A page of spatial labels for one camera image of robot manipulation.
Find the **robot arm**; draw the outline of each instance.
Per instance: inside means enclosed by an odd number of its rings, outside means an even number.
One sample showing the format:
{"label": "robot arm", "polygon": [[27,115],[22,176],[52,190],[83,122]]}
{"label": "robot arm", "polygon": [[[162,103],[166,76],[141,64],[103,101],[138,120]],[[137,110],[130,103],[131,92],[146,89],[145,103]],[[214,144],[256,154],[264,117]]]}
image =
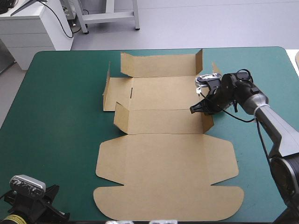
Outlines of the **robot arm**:
{"label": "robot arm", "polygon": [[195,80],[196,92],[208,87],[209,93],[196,105],[191,113],[215,114],[237,104],[250,115],[254,115],[273,141],[267,154],[272,177],[278,187],[288,211],[299,220],[299,133],[275,113],[268,105],[268,98],[253,83],[248,70],[236,73],[200,75]]}

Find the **white cabinet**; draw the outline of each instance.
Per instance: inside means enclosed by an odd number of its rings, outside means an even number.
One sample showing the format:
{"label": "white cabinet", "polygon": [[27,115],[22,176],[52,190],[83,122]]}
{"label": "white cabinet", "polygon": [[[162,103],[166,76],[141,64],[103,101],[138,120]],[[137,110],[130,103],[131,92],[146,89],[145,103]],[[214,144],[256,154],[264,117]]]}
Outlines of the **white cabinet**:
{"label": "white cabinet", "polygon": [[[0,39],[23,70],[27,70],[35,53],[45,50],[70,50],[68,38],[55,15],[39,2],[10,16],[25,0],[7,13],[0,14]],[[68,36],[72,36],[59,0],[46,3],[59,17]]]}

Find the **cardboard box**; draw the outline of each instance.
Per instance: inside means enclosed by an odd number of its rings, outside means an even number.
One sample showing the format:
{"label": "cardboard box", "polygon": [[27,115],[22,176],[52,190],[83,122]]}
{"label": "cardboard box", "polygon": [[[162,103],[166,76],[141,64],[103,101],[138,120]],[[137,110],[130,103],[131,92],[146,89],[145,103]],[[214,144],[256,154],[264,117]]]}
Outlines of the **cardboard box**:
{"label": "cardboard box", "polygon": [[121,183],[94,191],[98,208],[117,220],[215,221],[240,208],[239,187],[212,186],[238,175],[230,142],[203,134],[212,116],[191,114],[199,101],[195,55],[121,54],[121,71],[107,75],[104,111],[128,135],[101,143],[96,174]]}

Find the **black cable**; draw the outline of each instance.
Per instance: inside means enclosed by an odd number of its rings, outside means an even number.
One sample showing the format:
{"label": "black cable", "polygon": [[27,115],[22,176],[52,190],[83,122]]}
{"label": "black cable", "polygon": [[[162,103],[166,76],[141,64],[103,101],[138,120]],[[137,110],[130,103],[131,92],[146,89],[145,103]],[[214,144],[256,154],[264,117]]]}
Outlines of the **black cable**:
{"label": "black cable", "polygon": [[261,143],[262,143],[262,146],[263,146],[263,151],[265,152],[265,155],[266,155],[266,158],[267,158],[267,162],[269,164],[270,171],[271,171],[270,158],[268,156],[268,152],[266,150],[266,146],[265,146],[265,143],[263,141],[263,137],[262,137],[261,129],[260,129],[260,122],[258,120],[256,120],[256,127],[257,127],[258,136],[260,137],[260,140],[261,140]]}
{"label": "black cable", "polygon": [[229,116],[231,116],[231,117],[233,117],[233,118],[235,118],[235,119],[237,119],[237,120],[239,120],[239,121],[242,121],[242,122],[245,122],[245,123],[250,123],[250,122],[252,122],[252,121],[255,120],[255,118],[253,118],[253,119],[251,119],[251,120],[243,120],[243,119],[241,119],[241,118],[239,118],[239,117],[236,117],[236,116],[234,116],[233,114],[231,114],[231,113],[227,112],[226,110],[222,109],[218,104],[216,104],[215,102],[213,102],[213,101],[211,101],[210,99],[208,99],[207,97],[205,97],[202,93],[200,93],[200,94],[202,95],[202,97],[203,97],[204,99],[206,99],[206,100],[210,101],[211,103],[215,104],[220,110],[222,110],[223,112],[225,112],[225,113],[228,114]]}
{"label": "black cable", "polygon": [[86,11],[89,14],[89,11],[87,9],[83,9],[83,11]]}
{"label": "black cable", "polygon": [[1,200],[3,197],[5,197],[5,195],[7,195],[7,194],[9,194],[9,193],[11,193],[11,192],[13,192],[13,190],[9,190],[8,192],[6,192],[4,195],[2,195],[2,196],[0,197],[0,200]]}
{"label": "black cable", "polygon": [[238,75],[238,73],[239,73],[240,71],[245,71],[245,72],[247,72],[248,75],[249,75],[249,77],[251,78],[251,81],[253,82],[253,77],[252,77],[252,75],[251,75],[251,73],[250,73],[250,71],[249,71],[248,69],[240,69],[240,70],[238,70],[238,71],[235,73],[236,76]]}
{"label": "black cable", "polygon": [[60,24],[60,26],[61,26],[61,28],[62,28],[64,34],[65,34],[68,38],[73,38],[73,37],[74,37],[73,32],[71,33],[71,36],[68,36],[68,35],[67,35],[67,33],[66,33],[66,31],[64,30],[64,27],[63,27],[63,25],[61,24],[61,21],[60,21],[60,19],[58,18],[58,16],[56,15],[56,13],[55,13],[49,6],[47,6],[46,4],[44,4],[43,2],[41,2],[41,1],[38,1],[38,2],[41,3],[41,4],[43,4],[43,5],[46,6],[49,10],[52,11],[52,13],[53,13],[53,14],[56,16],[56,18],[58,19],[58,22],[59,22],[59,24]]}
{"label": "black cable", "polygon": [[81,30],[81,28],[80,29],[78,29],[77,31],[75,31],[75,32],[72,32],[73,34],[75,34],[75,33],[77,33],[77,32],[79,32]]}

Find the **silver metal part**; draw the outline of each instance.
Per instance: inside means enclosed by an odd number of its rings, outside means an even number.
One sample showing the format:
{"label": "silver metal part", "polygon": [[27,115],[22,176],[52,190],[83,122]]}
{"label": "silver metal part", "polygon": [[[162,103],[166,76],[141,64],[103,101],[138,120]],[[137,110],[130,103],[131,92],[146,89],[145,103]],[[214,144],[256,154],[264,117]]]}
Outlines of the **silver metal part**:
{"label": "silver metal part", "polygon": [[178,224],[177,220],[152,220],[149,224]]}
{"label": "silver metal part", "polygon": [[264,94],[258,93],[248,98],[242,108],[247,114],[253,115],[258,106],[267,104],[268,102],[269,100]]}
{"label": "silver metal part", "polygon": [[221,78],[221,74],[219,73],[212,73],[212,74],[204,74],[197,76],[201,79],[212,79],[212,78]]}
{"label": "silver metal part", "polygon": [[275,155],[284,157],[299,153],[299,133],[275,113],[267,103],[268,98],[264,94],[258,93],[248,98],[242,107],[247,114],[255,113],[255,117],[261,122],[273,141],[269,157],[272,158]]}
{"label": "silver metal part", "polygon": [[269,153],[270,158],[275,155],[284,157],[299,153],[299,132],[269,106],[258,108],[256,118],[273,141],[273,147]]}
{"label": "silver metal part", "polygon": [[32,199],[42,198],[46,192],[45,183],[26,175],[16,175],[9,183],[12,190]]}
{"label": "silver metal part", "polygon": [[40,189],[43,189],[44,191],[46,191],[46,184],[44,182],[41,182],[41,181],[34,179],[30,176],[16,175],[16,176],[13,176],[13,178],[10,180],[10,182],[11,181],[27,182],[27,183],[30,183],[31,185],[36,186],[37,188],[40,188]]}
{"label": "silver metal part", "polygon": [[205,75],[198,75],[195,78],[195,86],[196,86],[196,93],[201,93],[201,88],[208,87],[207,84],[202,84],[204,81],[209,81],[209,79],[216,79],[221,78],[221,74],[219,73],[213,73],[213,74],[205,74]]}

